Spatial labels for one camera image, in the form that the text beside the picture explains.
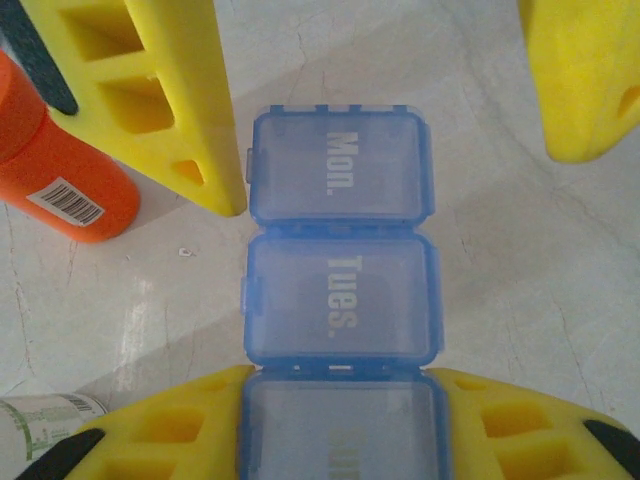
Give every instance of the pill box lid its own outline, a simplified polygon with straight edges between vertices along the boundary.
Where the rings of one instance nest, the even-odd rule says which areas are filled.
[[[242,408],[242,480],[453,477],[446,392],[424,372],[263,371]]]
[[[249,243],[242,297],[245,351],[262,366],[417,368],[443,343],[438,254],[407,229],[267,229]]]
[[[271,106],[254,122],[247,181],[262,226],[415,226],[434,211],[429,129],[407,106]]]

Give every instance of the barcode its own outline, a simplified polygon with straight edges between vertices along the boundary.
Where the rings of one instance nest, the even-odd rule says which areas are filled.
[[[80,227],[91,225],[104,213],[102,207],[60,177],[27,198],[57,217]]]
[[[64,398],[65,400],[68,400],[71,403],[73,403],[73,406],[76,407],[79,412],[90,412],[91,411],[91,405],[89,405],[87,402],[85,402],[81,398],[78,398],[78,397],[76,397],[74,395],[60,395],[60,396],[62,398]]]

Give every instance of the marble floor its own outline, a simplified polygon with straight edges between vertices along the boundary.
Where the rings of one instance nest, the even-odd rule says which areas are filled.
[[[435,362],[640,433],[640,131],[595,163],[545,154],[513,0],[219,0],[238,141],[271,103],[412,104],[433,135],[446,349]],[[256,226],[135,175],[133,227],[79,245],[1,206],[0,395],[115,409],[246,362]]]

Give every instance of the bottle label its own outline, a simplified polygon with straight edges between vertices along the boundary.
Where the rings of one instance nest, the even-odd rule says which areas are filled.
[[[77,227],[88,227],[104,214],[104,208],[62,177],[27,199]]]
[[[15,478],[83,424],[106,413],[85,395],[0,398],[0,478]]]

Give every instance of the white bottle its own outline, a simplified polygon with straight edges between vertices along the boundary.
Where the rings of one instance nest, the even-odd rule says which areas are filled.
[[[15,478],[53,445],[105,413],[98,401],[75,393],[0,398],[2,478]]]

